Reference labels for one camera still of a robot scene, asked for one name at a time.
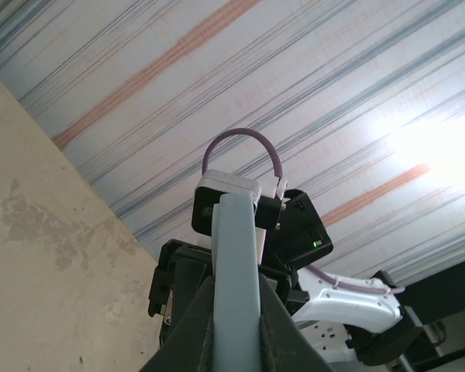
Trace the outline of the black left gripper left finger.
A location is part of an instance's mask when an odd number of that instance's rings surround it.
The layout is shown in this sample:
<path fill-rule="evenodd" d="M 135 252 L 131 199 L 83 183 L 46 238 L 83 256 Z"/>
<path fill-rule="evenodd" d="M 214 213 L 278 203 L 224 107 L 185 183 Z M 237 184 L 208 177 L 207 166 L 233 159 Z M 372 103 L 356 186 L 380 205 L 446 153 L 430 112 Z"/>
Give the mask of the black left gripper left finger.
<path fill-rule="evenodd" d="M 176 270 L 169 287 L 159 350 L 141 371 L 210 371 L 212 369 L 214 279 L 206 270 Z"/>

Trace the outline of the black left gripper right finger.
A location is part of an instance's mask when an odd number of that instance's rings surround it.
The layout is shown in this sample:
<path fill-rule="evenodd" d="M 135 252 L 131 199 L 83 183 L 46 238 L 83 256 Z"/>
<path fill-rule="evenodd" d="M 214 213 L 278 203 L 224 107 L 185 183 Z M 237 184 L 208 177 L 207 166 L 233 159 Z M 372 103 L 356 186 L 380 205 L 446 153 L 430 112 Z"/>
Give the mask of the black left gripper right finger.
<path fill-rule="evenodd" d="M 259 275 L 262 371 L 329 371 L 330 365 L 297 328 L 267 277 Z"/>

